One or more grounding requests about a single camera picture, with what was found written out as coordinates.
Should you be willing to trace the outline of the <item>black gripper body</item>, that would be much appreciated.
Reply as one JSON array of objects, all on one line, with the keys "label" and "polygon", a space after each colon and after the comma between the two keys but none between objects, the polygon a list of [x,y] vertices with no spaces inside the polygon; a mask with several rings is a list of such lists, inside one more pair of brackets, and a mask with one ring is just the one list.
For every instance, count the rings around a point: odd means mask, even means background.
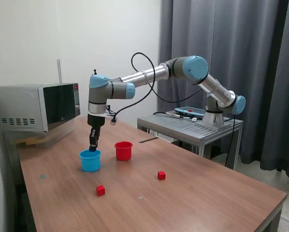
[{"label": "black gripper body", "polygon": [[92,128],[100,128],[101,126],[105,124],[105,118],[102,116],[93,116],[93,115],[88,114],[87,123]]}]

